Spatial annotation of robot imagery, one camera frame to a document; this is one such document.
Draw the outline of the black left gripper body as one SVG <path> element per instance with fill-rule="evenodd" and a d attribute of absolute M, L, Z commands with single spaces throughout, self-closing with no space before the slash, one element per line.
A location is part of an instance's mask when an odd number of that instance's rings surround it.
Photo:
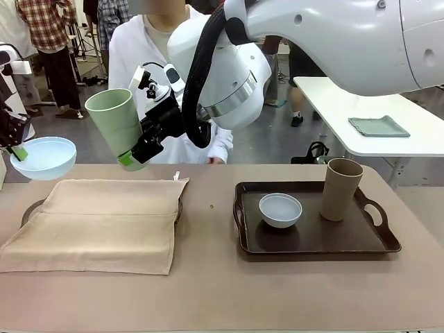
<path fill-rule="evenodd" d="M 28 135 L 28 115 L 16 114 L 5 103 L 1 104 L 1 147 L 19 146 Z"/>

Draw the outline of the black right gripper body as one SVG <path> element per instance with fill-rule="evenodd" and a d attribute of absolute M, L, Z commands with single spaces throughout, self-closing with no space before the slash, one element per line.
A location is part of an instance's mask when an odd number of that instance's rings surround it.
<path fill-rule="evenodd" d="M 178 138 L 185 133 L 182 114 L 174 93 L 170 93 L 146 111 L 140 121 L 142 140 L 146 143 L 160 144 L 166 137 Z"/>

